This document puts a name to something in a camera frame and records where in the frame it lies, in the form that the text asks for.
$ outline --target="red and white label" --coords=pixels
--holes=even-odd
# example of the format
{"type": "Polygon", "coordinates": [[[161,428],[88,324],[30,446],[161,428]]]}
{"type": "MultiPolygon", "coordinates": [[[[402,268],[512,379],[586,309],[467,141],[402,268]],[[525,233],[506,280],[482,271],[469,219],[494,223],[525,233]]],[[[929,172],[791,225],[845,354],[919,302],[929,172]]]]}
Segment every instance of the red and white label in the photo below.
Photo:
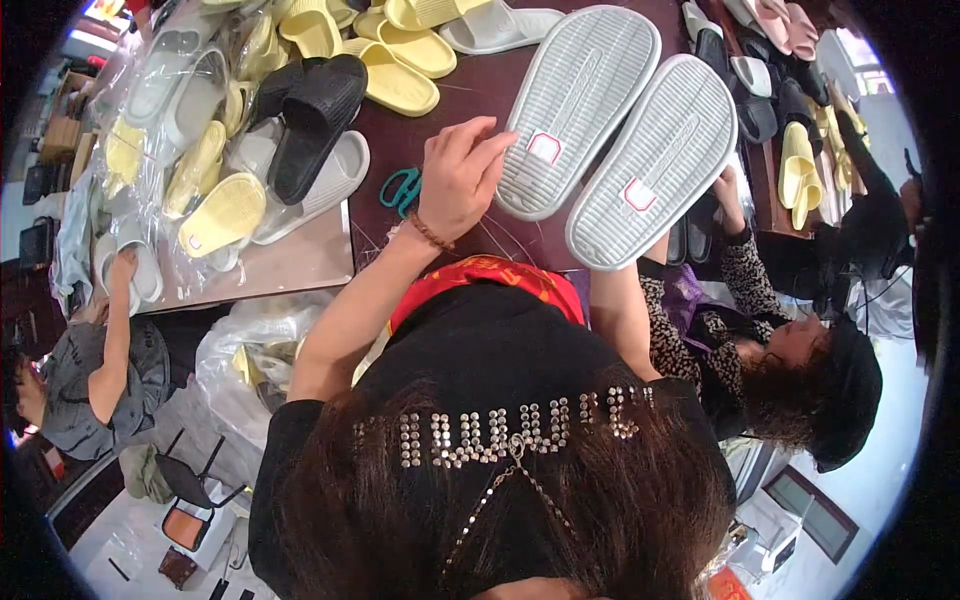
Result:
{"type": "Polygon", "coordinates": [[[644,185],[636,177],[627,181],[627,184],[620,190],[620,198],[633,207],[636,212],[643,212],[657,201],[657,194],[644,185]]]}
{"type": "Polygon", "coordinates": [[[550,166],[557,164],[560,155],[564,152],[564,144],[559,139],[543,130],[534,130],[530,143],[527,144],[527,152],[539,156],[550,163],[550,166]]]}

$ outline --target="black chair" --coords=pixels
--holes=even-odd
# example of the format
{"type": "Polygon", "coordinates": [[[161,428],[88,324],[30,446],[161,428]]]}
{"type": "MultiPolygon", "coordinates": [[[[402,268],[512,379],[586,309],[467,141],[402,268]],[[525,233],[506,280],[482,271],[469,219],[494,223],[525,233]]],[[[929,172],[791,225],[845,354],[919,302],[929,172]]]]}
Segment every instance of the black chair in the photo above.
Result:
{"type": "Polygon", "coordinates": [[[204,470],[199,474],[195,474],[193,469],[184,461],[170,456],[170,452],[173,451],[174,446],[180,441],[181,435],[183,435],[183,429],[177,433],[177,437],[174,438],[166,452],[157,454],[156,466],[160,469],[163,480],[167,482],[171,492],[176,496],[174,503],[170,506],[170,510],[163,518],[163,533],[171,540],[193,552],[200,547],[201,542],[204,540],[206,531],[210,526],[210,521],[213,520],[213,516],[216,514],[216,509],[227,506],[227,503],[247,486],[246,484],[241,485],[220,502],[211,500],[204,488],[204,481],[208,476],[210,466],[213,465],[213,461],[217,458],[217,453],[220,452],[220,446],[224,444],[224,436],[220,436],[217,447],[213,448],[213,453],[210,454],[210,458],[206,461],[204,470]],[[181,500],[198,508],[209,510],[209,518],[204,520],[197,516],[190,515],[179,508],[178,504],[180,504],[181,500]]]}

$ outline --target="scissors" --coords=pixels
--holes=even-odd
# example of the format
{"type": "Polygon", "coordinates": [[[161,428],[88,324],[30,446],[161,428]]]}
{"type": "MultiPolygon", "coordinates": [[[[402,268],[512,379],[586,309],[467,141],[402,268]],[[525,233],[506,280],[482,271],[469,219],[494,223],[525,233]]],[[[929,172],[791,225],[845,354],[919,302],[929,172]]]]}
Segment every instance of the scissors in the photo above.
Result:
{"type": "Polygon", "coordinates": [[[383,183],[383,187],[380,188],[380,203],[388,208],[396,208],[396,213],[400,215],[400,218],[404,221],[407,220],[407,208],[410,207],[410,204],[420,195],[420,183],[422,178],[420,177],[420,169],[417,167],[411,167],[409,169],[400,169],[396,173],[390,175],[387,180],[383,183]],[[391,182],[396,178],[403,176],[403,181],[400,182],[400,187],[394,192],[394,196],[387,200],[387,188],[390,186],[391,182]]]}

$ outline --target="brown hair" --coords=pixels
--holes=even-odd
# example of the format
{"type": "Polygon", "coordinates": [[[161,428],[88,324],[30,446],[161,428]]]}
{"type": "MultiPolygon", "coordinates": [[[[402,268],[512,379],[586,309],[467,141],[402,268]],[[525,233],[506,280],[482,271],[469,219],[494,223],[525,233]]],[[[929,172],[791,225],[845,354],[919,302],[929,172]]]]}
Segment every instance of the brown hair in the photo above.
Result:
{"type": "Polygon", "coordinates": [[[743,370],[743,416],[753,434],[788,450],[813,440],[817,414],[836,396],[829,347],[815,346],[806,363],[787,367],[767,354],[753,369],[743,370]]]}
{"type": "MultiPolygon", "coordinates": [[[[625,369],[604,375],[603,390],[641,385],[625,369]]],[[[429,388],[421,382],[385,403],[347,394],[325,406],[278,502],[299,598],[467,598],[502,581],[495,577],[511,558],[528,552],[542,554],[554,576],[577,582],[587,597],[699,595],[698,575],[719,549],[734,495],[708,426],[688,414],[691,397],[699,411],[692,386],[664,380],[652,408],[628,400],[622,416],[639,427],[629,440],[612,434],[601,402],[593,424],[571,420],[556,460],[531,468],[572,532],[514,475],[491,496],[451,564],[445,560],[489,483],[471,492],[476,478],[458,469],[428,461],[400,467],[392,450],[399,415],[442,412],[429,388]],[[359,446],[357,422],[365,423],[359,446]],[[540,525],[542,538],[524,548],[500,544],[516,517],[540,525]]]]}

